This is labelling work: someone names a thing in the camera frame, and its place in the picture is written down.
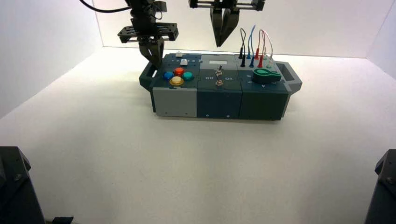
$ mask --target black wire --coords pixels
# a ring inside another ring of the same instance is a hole
[[[83,0],[80,0],[80,2],[85,5],[86,7],[90,8],[91,10],[98,12],[98,13],[117,13],[117,12],[122,12],[128,9],[132,9],[132,7],[125,7],[125,8],[117,8],[117,9],[111,9],[111,10],[104,10],[104,9],[98,9],[95,8],[93,6],[88,5],[88,3],[86,3]]]
[[[157,20],[161,20],[162,19],[162,11],[161,11],[161,9],[158,7],[158,5],[156,5],[156,4],[152,4],[153,6],[155,6],[156,8],[158,8],[158,11],[160,11],[161,12],[161,17],[160,18],[157,18],[157,17],[155,17],[154,15],[151,15],[152,17],[154,17],[155,19],[157,19]]]
[[[245,50],[245,39],[246,39],[246,32],[243,28],[240,29],[240,37],[242,39],[242,46],[243,47],[243,55],[246,54],[246,50]]]

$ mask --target white button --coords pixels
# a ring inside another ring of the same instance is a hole
[[[182,60],[180,61],[180,65],[188,65],[187,59],[182,59]]]

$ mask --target gray panel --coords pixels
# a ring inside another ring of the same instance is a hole
[[[217,69],[220,65],[226,70],[235,70],[237,68],[234,55],[202,55],[200,69]],[[210,61],[227,61],[227,64],[210,64]]]
[[[282,73],[283,79],[285,80],[285,86],[288,86],[288,90],[290,89],[290,94],[294,94],[301,89],[303,82],[298,77],[296,72],[292,69],[289,63],[287,62],[277,62],[274,61],[278,66],[279,70]]]
[[[197,116],[197,89],[154,87],[153,96],[159,116]]]

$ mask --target red button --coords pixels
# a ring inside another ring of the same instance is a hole
[[[175,76],[182,76],[184,74],[184,69],[183,68],[175,68],[175,70],[173,70],[173,73],[175,74]]]

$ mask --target white backdrop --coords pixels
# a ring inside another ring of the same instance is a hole
[[[188,0],[168,0],[163,22],[177,22],[179,37],[166,42],[167,49],[239,51],[236,30],[221,48],[216,48],[209,9],[190,9]],[[393,0],[268,0],[263,12],[244,10],[239,26],[248,32],[256,24],[266,29],[276,54],[311,56],[367,56]],[[98,8],[124,7],[124,0],[94,0]],[[131,25],[129,11],[97,13],[104,46],[137,47],[122,44],[117,33]]]
[[[79,1],[1,1],[0,30],[0,118],[102,44]]]
[[[389,11],[367,58],[396,79],[396,3]]]

